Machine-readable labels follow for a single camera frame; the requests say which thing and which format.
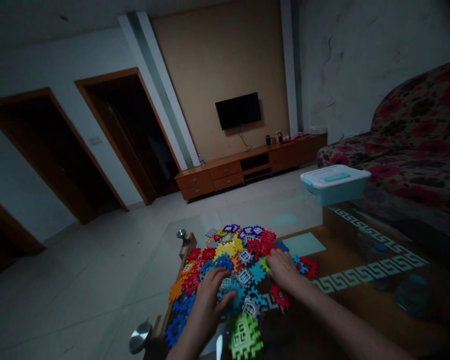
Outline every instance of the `white box lid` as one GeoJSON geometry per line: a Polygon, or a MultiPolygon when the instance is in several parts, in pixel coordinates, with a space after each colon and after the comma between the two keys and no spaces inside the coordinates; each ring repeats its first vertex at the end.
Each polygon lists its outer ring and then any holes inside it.
{"type": "Polygon", "coordinates": [[[364,180],[372,174],[366,170],[357,170],[346,165],[332,165],[318,170],[304,172],[300,180],[316,189],[327,189],[357,180],[364,180]]]}

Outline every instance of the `baseboard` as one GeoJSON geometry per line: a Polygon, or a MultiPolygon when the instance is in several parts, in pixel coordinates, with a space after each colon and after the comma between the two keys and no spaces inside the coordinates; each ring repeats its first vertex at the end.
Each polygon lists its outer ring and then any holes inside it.
{"type": "Polygon", "coordinates": [[[128,211],[133,211],[133,210],[144,208],[144,207],[145,207],[145,202],[143,202],[143,201],[134,202],[133,204],[126,206],[128,211]]]}

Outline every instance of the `wooden door frame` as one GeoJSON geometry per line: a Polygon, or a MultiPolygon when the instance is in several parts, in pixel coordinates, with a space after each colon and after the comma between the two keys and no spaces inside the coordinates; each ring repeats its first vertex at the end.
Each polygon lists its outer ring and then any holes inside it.
{"type": "Polygon", "coordinates": [[[35,239],[5,208],[0,205],[0,233],[28,256],[40,254],[47,249],[35,239]]]}
{"type": "MultiPolygon", "coordinates": [[[[74,124],[70,121],[69,117],[67,116],[67,114],[65,113],[64,109],[62,108],[62,106],[60,105],[60,103],[58,102],[57,98],[55,97],[54,93],[52,92],[52,89],[50,89],[49,87],[43,88],[43,89],[39,89],[39,90],[34,90],[34,91],[29,91],[29,92],[24,92],[24,93],[20,93],[17,95],[12,95],[12,96],[7,96],[7,97],[2,97],[0,98],[0,106],[4,106],[4,105],[9,105],[9,104],[15,104],[18,103],[20,101],[26,101],[26,100],[32,100],[32,99],[36,99],[36,98],[41,98],[41,97],[48,97],[51,102],[54,104],[54,106],[56,107],[56,109],[58,110],[58,112],[60,113],[61,117],[63,118],[63,120],[65,121],[65,123],[68,125],[68,127],[70,128],[71,132],[73,133],[73,135],[75,135],[76,139],[78,140],[78,142],[80,143],[80,145],[82,146],[82,148],[85,150],[85,153],[88,155],[88,157],[90,158],[91,162],[93,163],[93,165],[95,166],[95,168],[98,170],[98,172],[100,173],[101,177],[103,178],[103,180],[105,180],[105,183],[108,185],[108,187],[110,188],[111,192],[113,193],[113,196],[115,196],[115,198],[117,199],[118,203],[120,204],[120,206],[123,208],[123,210],[125,212],[128,212],[128,208],[125,205],[125,203],[123,202],[123,200],[120,198],[119,194],[117,193],[117,191],[115,190],[114,186],[112,185],[112,183],[110,182],[109,178],[107,177],[107,175],[105,175],[102,167],[99,165],[97,159],[95,158],[95,156],[92,154],[92,152],[90,151],[89,147],[87,146],[87,144],[85,143],[84,139],[81,137],[81,135],[79,134],[79,132],[77,131],[77,128],[75,128],[74,124]]],[[[40,177],[42,178],[42,180],[46,183],[46,185],[53,191],[53,193],[61,200],[61,202],[68,208],[68,210],[70,210],[70,212],[77,218],[79,219],[79,217],[77,217],[76,212],[74,211],[73,207],[71,206],[71,204],[68,202],[68,200],[66,199],[66,197],[55,187],[54,184],[52,184],[51,182],[49,182],[46,177],[43,176],[42,171],[37,168],[35,166],[35,163],[33,161],[32,158],[30,158],[28,156],[28,154],[26,153],[26,151],[24,151],[21,147],[21,145],[14,139],[13,136],[11,136],[8,131],[1,126],[2,125],[2,121],[0,119],[0,130],[5,134],[5,136],[8,138],[8,140],[10,140],[10,142],[13,144],[13,146],[22,154],[22,156],[27,160],[27,162],[33,167],[33,169],[40,175],[40,177]]]]}
{"type": "Polygon", "coordinates": [[[142,199],[145,202],[145,204],[147,204],[148,201],[145,198],[144,191],[142,190],[140,183],[137,181],[137,179],[135,178],[134,174],[132,173],[132,171],[130,169],[129,164],[127,163],[127,161],[122,156],[120,149],[118,148],[117,144],[115,143],[114,138],[112,137],[112,134],[110,133],[109,129],[107,128],[106,123],[103,121],[102,117],[100,116],[100,114],[98,113],[97,109],[95,108],[95,105],[93,104],[93,102],[90,99],[90,96],[88,94],[88,90],[86,89],[86,87],[88,87],[90,85],[95,85],[95,84],[98,84],[98,83],[104,83],[106,81],[116,80],[116,79],[120,79],[120,78],[125,78],[125,77],[132,76],[132,75],[137,75],[138,76],[138,79],[140,80],[141,85],[143,86],[143,90],[145,90],[145,94],[146,94],[146,97],[148,98],[148,102],[150,103],[151,108],[153,109],[153,113],[155,114],[156,120],[158,121],[158,125],[160,125],[161,132],[163,133],[163,136],[165,137],[165,140],[166,140],[166,143],[168,145],[168,148],[170,149],[170,152],[171,152],[171,154],[173,156],[173,160],[175,161],[175,164],[176,164],[177,168],[180,170],[180,165],[179,165],[179,162],[177,160],[177,157],[175,156],[175,152],[174,152],[174,150],[172,148],[172,145],[170,144],[169,137],[167,136],[167,133],[165,132],[165,128],[164,128],[164,126],[162,124],[162,120],[159,117],[157,109],[156,109],[156,107],[154,105],[154,102],[152,101],[152,98],[150,97],[150,93],[149,93],[149,91],[147,89],[147,86],[145,85],[145,81],[142,78],[142,74],[140,73],[140,70],[139,70],[138,67],[132,67],[132,68],[125,69],[125,70],[110,72],[110,73],[107,73],[107,74],[104,74],[104,75],[88,77],[88,78],[85,78],[85,79],[82,79],[82,80],[76,80],[75,81],[75,85],[78,88],[78,91],[80,91],[80,94],[83,96],[83,99],[85,100],[86,104],[90,108],[93,116],[95,117],[95,120],[98,122],[98,125],[100,126],[100,128],[103,131],[103,133],[105,134],[108,142],[110,142],[110,145],[113,148],[113,151],[115,151],[115,154],[117,155],[117,157],[120,160],[121,164],[125,168],[125,171],[127,172],[127,174],[130,177],[131,181],[135,185],[135,188],[140,193],[140,196],[142,197],[142,199]]]}

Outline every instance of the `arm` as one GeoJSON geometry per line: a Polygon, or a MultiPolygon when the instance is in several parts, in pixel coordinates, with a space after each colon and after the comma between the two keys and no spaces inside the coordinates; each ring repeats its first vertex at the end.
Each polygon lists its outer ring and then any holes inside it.
{"type": "Polygon", "coordinates": [[[277,284],[309,308],[352,359],[413,359],[402,348],[301,276],[288,252],[272,249],[266,262],[271,269],[269,274],[277,284]]]}
{"type": "Polygon", "coordinates": [[[220,284],[229,276],[230,273],[224,268],[216,268],[206,273],[198,286],[185,329],[166,360],[193,360],[199,357],[217,330],[222,313],[237,295],[236,291],[230,291],[217,303],[220,284]]]}

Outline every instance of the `tv stand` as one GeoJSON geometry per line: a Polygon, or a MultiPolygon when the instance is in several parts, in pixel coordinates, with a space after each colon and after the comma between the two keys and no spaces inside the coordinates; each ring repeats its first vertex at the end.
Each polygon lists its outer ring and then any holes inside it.
{"type": "Polygon", "coordinates": [[[321,134],[252,148],[181,171],[175,180],[183,198],[189,200],[310,163],[326,145],[327,134],[321,134]]]}

